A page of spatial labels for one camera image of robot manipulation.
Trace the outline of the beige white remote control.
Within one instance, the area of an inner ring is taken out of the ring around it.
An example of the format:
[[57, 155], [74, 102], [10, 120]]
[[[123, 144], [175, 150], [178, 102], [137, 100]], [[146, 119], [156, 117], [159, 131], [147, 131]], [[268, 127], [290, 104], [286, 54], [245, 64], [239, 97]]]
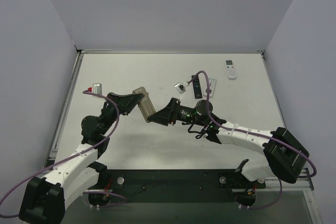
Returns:
[[138, 103], [138, 107], [146, 121], [146, 123], [150, 123], [150, 120], [148, 119], [149, 116], [153, 115], [156, 110], [153, 106], [153, 103], [149, 97], [149, 93], [145, 89], [145, 87], [139, 87], [132, 91], [133, 94], [143, 94], [143, 97], [141, 98], [140, 102]]

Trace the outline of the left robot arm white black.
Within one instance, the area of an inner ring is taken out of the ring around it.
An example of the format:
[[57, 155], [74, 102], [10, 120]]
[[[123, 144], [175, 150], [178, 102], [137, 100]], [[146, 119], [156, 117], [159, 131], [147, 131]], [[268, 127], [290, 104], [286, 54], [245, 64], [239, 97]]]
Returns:
[[61, 223], [67, 208], [91, 186], [106, 185], [105, 166], [97, 160], [106, 151], [119, 117], [128, 115], [143, 94], [109, 93], [99, 116], [89, 115], [81, 121], [82, 141], [67, 158], [48, 168], [48, 174], [29, 180], [18, 217], [27, 223]]

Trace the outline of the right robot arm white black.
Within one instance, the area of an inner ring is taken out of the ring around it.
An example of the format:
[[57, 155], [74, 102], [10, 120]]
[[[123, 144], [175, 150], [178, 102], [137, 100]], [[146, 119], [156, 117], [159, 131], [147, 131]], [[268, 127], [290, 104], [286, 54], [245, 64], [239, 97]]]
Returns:
[[[258, 179], [277, 177], [290, 184], [296, 183], [305, 166], [309, 152], [284, 127], [273, 131], [262, 131], [233, 124], [212, 113], [213, 106], [206, 100], [197, 102], [194, 108], [182, 106], [172, 98], [163, 109], [149, 115], [149, 122], [168, 126], [180, 121], [188, 125], [189, 133], [196, 138], [206, 138], [217, 144], [238, 146], [259, 153], [259, 160], [245, 161], [241, 174], [250, 182]], [[202, 130], [193, 131], [195, 125]]]

